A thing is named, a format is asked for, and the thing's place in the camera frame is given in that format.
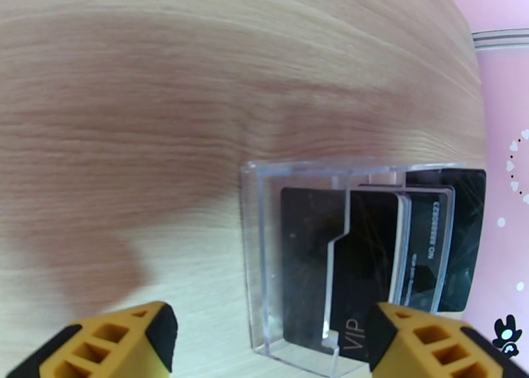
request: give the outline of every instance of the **wooden table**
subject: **wooden table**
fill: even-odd
[[[309,376],[250,349],[238,168],[484,163],[450,0],[0,0],[0,82],[0,375],[161,299],[174,376]]]

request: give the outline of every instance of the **wood grain surface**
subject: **wood grain surface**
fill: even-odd
[[[483,166],[480,89],[451,0],[0,0],[0,375],[160,299],[175,377],[308,376],[250,349],[239,167]]]

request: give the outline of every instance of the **black card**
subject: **black card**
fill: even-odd
[[[342,356],[366,361],[364,317],[387,301],[398,207],[392,193],[351,193],[351,232],[335,243],[330,321]],[[344,231],[345,193],[285,188],[281,209],[284,339],[330,352],[321,346],[327,248]]]
[[[407,184],[450,185],[456,193],[454,226],[440,312],[464,311],[479,250],[487,176],[480,169],[442,169],[407,173]]]
[[[320,352],[327,285],[327,245],[343,234],[345,193],[281,191],[283,336]]]
[[[450,245],[450,231],[447,238],[446,226],[452,223],[452,193],[407,193],[411,198],[411,226],[400,304],[435,312],[441,294],[436,288],[444,283],[446,270],[443,248]]]
[[[367,361],[364,321],[370,307],[387,301],[399,214],[391,192],[352,192],[350,234],[335,243],[331,330],[340,355]]]

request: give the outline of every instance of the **acrylic box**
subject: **acrylic box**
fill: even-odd
[[[241,201],[253,349],[343,377],[367,361],[363,318],[374,303],[463,311],[469,283],[445,287],[453,238],[465,244],[452,232],[464,195],[450,184],[463,174],[485,176],[456,163],[373,158],[247,164]],[[479,231],[482,214],[472,225]],[[478,244],[479,235],[457,263],[470,281]]]

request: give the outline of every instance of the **bunny logo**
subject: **bunny logo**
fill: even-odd
[[[500,349],[508,358],[517,356],[520,353],[516,342],[522,336],[522,330],[516,329],[516,320],[513,315],[507,315],[505,324],[501,319],[496,320],[494,331],[497,336],[492,341],[494,347]]]

